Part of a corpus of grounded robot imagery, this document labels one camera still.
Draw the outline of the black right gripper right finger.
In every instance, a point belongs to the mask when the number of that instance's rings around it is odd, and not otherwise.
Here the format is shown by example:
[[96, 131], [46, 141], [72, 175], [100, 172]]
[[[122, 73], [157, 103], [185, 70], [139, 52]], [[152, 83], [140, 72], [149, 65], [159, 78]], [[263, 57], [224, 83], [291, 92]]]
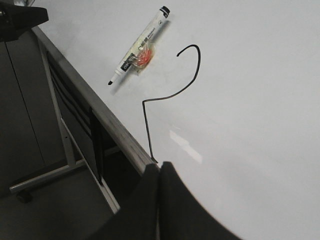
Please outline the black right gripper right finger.
[[198, 203], [168, 161], [159, 174], [159, 230], [162, 240], [239, 239]]

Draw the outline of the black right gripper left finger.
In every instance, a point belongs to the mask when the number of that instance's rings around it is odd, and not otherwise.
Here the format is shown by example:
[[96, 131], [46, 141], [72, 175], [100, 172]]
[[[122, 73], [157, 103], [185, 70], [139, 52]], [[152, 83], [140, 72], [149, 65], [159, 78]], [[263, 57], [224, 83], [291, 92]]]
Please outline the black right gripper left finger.
[[158, 216], [159, 168], [148, 164], [120, 210], [88, 240], [155, 240]]

